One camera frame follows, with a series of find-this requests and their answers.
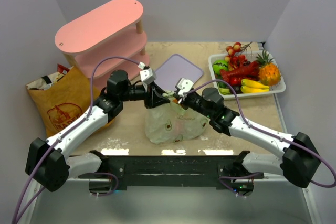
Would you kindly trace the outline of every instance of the white tray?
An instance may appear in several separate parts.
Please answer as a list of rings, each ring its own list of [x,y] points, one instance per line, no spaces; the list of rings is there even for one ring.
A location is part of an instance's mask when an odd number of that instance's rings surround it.
[[[249,61],[254,61],[256,58],[257,58],[257,54],[262,54],[262,50],[259,50],[259,51],[252,51],[252,52],[246,52],[244,55],[246,56],[246,59],[248,59]],[[210,70],[210,75],[211,75],[211,79],[215,80],[216,77],[215,77],[215,72],[212,68],[212,65],[213,63],[216,61],[216,60],[224,60],[224,57],[227,56],[227,54],[218,54],[218,55],[211,55],[209,57],[209,70]],[[273,59],[273,56],[271,54],[269,54],[269,58],[270,59]],[[213,82],[215,88],[218,89],[218,85],[217,85],[217,82]],[[286,84],[283,80],[283,78],[281,78],[281,81],[276,84],[276,85],[273,85],[269,88],[269,91],[267,92],[261,92],[261,93],[246,93],[246,94],[238,94],[238,97],[239,98],[248,98],[248,97],[261,97],[261,96],[264,96],[264,95],[269,95],[269,94],[275,94],[275,93],[281,93],[281,92],[284,92],[286,89]],[[235,96],[233,94],[228,94],[228,95],[223,95],[221,94],[222,97],[224,97],[225,100],[232,100],[235,98]]]

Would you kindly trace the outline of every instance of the tabletop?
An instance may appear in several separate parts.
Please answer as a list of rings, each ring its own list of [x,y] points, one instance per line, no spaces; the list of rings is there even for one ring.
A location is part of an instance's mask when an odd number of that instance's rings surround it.
[[[173,54],[180,54],[202,68],[204,74],[194,85],[198,87],[211,80],[208,57],[225,52],[225,47],[231,44],[232,42],[149,42],[146,51],[150,54],[150,66],[153,69],[158,68]],[[257,43],[251,46],[252,50],[259,50]],[[276,131],[282,131],[273,95],[241,99],[240,102],[247,118]],[[235,100],[224,103],[230,109],[238,111]],[[153,144],[144,131],[146,113],[143,101],[125,102],[124,109],[115,122],[107,129],[91,135],[73,154],[81,155],[90,150],[100,151],[104,155],[238,155],[243,150],[267,153],[246,140],[219,134],[211,126],[193,140]]]

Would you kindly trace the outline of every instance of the plastic bag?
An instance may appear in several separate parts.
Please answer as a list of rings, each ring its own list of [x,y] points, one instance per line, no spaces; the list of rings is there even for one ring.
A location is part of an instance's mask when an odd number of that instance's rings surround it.
[[[209,124],[209,119],[192,109],[184,110],[173,102],[146,110],[145,133],[152,143],[173,143],[190,140],[201,135]]]

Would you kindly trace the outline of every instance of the banana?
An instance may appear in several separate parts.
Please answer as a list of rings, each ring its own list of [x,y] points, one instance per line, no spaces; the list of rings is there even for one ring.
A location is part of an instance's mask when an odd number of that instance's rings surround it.
[[[260,82],[252,81],[252,80],[248,80],[248,79],[243,79],[242,80],[242,85],[253,88],[253,89],[267,89],[267,90],[269,90],[269,86],[266,86],[266,85],[261,84]]]
[[[242,93],[258,93],[258,92],[267,92],[267,91],[269,91],[268,89],[254,89],[254,88],[250,88],[248,86],[242,86],[240,88],[240,90],[242,91]]]

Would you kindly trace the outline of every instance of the shelf tier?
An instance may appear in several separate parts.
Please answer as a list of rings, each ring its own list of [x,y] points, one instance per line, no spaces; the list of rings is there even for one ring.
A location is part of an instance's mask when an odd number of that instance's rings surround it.
[[[136,61],[141,61],[143,63],[145,63],[147,66],[150,62],[150,57],[148,54],[145,55],[141,55],[140,53],[134,55],[133,57],[131,57],[133,60]],[[106,87],[107,85],[107,80],[109,79],[109,77],[111,76],[111,73],[114,70],[117,69],[122,69],[125,70],[128,73],[128,77],[130,80],[134,79],[135,77],[137,77],[139,75],[139,72],[141,71],[140,68],[138,68],[138,65],[126,61],[126,60],[122,60],[123,62],[121,64],[119,64],[118,66],[116,66],[114,69],[111,69],[109,72],[107,72],[106,74],[104,74],[103,76],[99,77],[99,78],[95,78],[93,81],[93,84],[99,89],[101,90],[102,88]]]
[[[137,0],[111,0],[62,26],[55,44],[65,54],[84,53],[140,21],[142,14]]]
[[[128,27],[123,33],[106,41],[103,45],[86,54],[75,56],[80,70],[86,77],[91,78],[93,69],[101,60],[112,56],[130,58],[140,52],[146,45],[147,35],[145,32],[137,34],[136,30],[135,27]],[[105,75],[122,62],[122,59],[111,59],[103,62],[94,74],[95,78]]]

